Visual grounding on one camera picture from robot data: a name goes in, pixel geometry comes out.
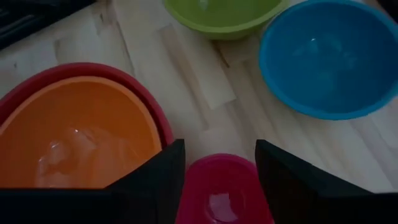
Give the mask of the pink plastic bowl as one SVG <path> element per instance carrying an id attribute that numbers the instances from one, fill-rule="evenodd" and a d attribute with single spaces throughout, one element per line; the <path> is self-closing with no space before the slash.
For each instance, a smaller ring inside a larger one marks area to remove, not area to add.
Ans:
<path id="1" fill-rule="evenodd" d="M 195 161 L 185 175 L 175 224 L 274 224 L 256 166 L 232 154 Z"/>

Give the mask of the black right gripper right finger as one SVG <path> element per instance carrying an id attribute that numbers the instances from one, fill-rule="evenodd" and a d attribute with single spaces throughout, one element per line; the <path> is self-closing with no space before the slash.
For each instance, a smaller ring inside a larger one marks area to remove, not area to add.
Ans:
<path id="1" fill-rule="evenodd" d="M 259 181 L 275 224 L 398 224 L 398 193 L 373 193 L 258 139 Z"/>

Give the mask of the blue plastic bowl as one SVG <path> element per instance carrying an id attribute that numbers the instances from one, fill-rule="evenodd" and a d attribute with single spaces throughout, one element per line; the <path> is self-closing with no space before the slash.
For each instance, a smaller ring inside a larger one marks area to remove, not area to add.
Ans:
<path id="1" fill-rule="evenodd" d="M 270 91 L 314 118 L 366 116 L 398 96 L 398 24 L 351 0 L 307 0 L 267 26 L 259 67 Z"/>

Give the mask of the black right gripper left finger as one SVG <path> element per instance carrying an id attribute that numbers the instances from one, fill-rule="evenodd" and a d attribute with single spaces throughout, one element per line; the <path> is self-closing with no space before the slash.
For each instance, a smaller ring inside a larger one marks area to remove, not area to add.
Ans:
<path id="1" fill-rule="evenodd" d="M 174 224 L 184 175 L 176 139 L 103 189 L 0 189 L 0 224 Z"/>

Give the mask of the green plastic bowl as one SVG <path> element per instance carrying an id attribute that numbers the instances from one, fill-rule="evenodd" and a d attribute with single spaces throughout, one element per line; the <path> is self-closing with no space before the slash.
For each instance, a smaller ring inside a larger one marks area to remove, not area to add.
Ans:
<path id="1" fill-rule="evenodd" d="M 211 40 L 235 40 L 262 29 L 289 0 L 164 0 L 170 15 Z"/>

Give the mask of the red plastic bowl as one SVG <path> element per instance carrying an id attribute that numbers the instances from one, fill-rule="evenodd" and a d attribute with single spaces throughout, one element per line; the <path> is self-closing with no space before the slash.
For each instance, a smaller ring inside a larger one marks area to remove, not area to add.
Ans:
<path id="1" fill-rule="evenodd" d="M 126 72 L 100 63 L 78 62 L 57 65 L 26 79 L 0 99 L 0 125 L 35 92 L 63 79 L 82 76 L 107 78 L 131 90 L 147 106 L 152 115 L 162 146 L 166 147 L 174 142 L 169 122 L 149 90 Z"/>

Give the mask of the orange plastic bowl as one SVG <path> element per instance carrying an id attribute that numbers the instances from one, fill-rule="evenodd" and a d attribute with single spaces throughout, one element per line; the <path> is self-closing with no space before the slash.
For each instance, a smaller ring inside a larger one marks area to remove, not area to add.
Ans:
<path id="1" fill-rule="evenodd" d="M 103 188 L 162 149 L 144 103 L 99 77 L 53 83 L 0 125 L 0 188 Z"/>

